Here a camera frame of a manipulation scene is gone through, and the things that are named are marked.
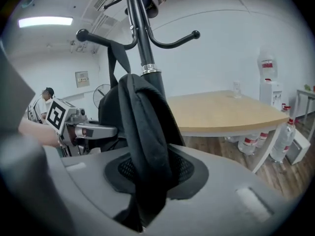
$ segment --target electrical box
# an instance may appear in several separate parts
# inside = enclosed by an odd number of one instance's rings
[[[296,130],[293,143],[285,156],[291,165],[296,164],[303,159],[310,146],[310,142]]]
[[[75,80],[77,83],[77,88],[88,87],[90,85],[89,74],[87,71],[76,72]]]
[[[283,85],[276,81],[264,81],[260,84],[260,99],[281,111],[283,99]]]

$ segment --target fluorescent light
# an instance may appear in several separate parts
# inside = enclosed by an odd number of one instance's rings
[[[34,17],[23,18],[19,20],[19,27],[40,26],[40,25],[64,25],[69,26],[72,23],[72,18],[65,17]]]

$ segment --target gray table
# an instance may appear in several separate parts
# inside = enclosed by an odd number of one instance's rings
[[[303,124],[305,125],[306,124],[306,119],[307,119],[307,114],[308,114],[308,111],[309,111],[309,107],[310,107],[310,101],[311,100],[315,100],[315,92],[313,91],[307,91],[307,90],[301,90],[301,89],[298,89],[296,91],[296,99],[295,99],[295,106],[294,106],[294,113],[293,113],[293,119],[296,118],[296,115],[297,115],[297,112],[299,110],[299,107],[300,107],[300,102],[301,102],[301,94],[304,94],[308,97],[308,101],[307,101],[307,106],[306,106],[306,111],[305,111],[305,115],[304,115],[304,120],[303,120]],[[312,125],[312,128],[311,128],[311,131],[310,131],[310,134],[309,134],[309,137],[308,137],[308,141],[311,140],[312,136],[313,136],[313,133],[314,133],[314,130],[315,130],[315,119],[314,119],[314,123]]]

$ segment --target table leg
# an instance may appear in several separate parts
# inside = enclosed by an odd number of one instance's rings
[[[269,132],[269,135],[268,135],[266,142],[264,143],[264,145],[262,146],[260,151],[257,153],[257,155],[255,155],[255,158],[254,158],[253,162],[251,163],[251,165],[249,165],[249,169],[253,173],[256,173],[258,171],[258,169],[261,167],[261,165],[267,159],[268,155],[271,152],[271,149],[273,148],[273,146],[274,146],[274,144],[275,144],[275,142],[279,136],[280,130],[281,130],[281,125],[278,125],[276,130]]]
[[[314,130],[315,130],[315,120],[314,120],[314,122],[313,122],[313,126],[312,126],[312,129],[311,129],[311,132],[310,132],[309,137],[308,137],[308,139],[307,139],[309,142],[310,142],[311,139],[312,139],[312,136],[313,136],[313,134],[314,134]]]
[[[306,126],[306,119],[307,119],[307,114],[309,112],[309,107],[310,107],[310,101],[311,98],[307,98],[307,105],[306,105],[306,111],[305,111],[305,115],[304,115],[304,120],[303,120],[303,125]]]
[[[300,93],[296,92],[294,112],[293,112],[293,116],[292,116],[293,120],[295,120],[295,118],[296,118],[299,105],[300,105]]]

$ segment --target wooden floor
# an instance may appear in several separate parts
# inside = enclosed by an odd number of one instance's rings
[[[305,137],[308,137],[314,118],[315,114],[309,116],[305,127],[299,123],[296,125]],[[187,147],[230,158],[248,168],[248,156],[237,149],[237,143],[226,142],[223,137],[184,137],[184,141]],[[281,164],[273,163],[268,158],[256,174],[280,191],[287,200],[303,194],[315,174],[315,137],[313,136],[311,147],[299,163],[292,166],[287,159]]]

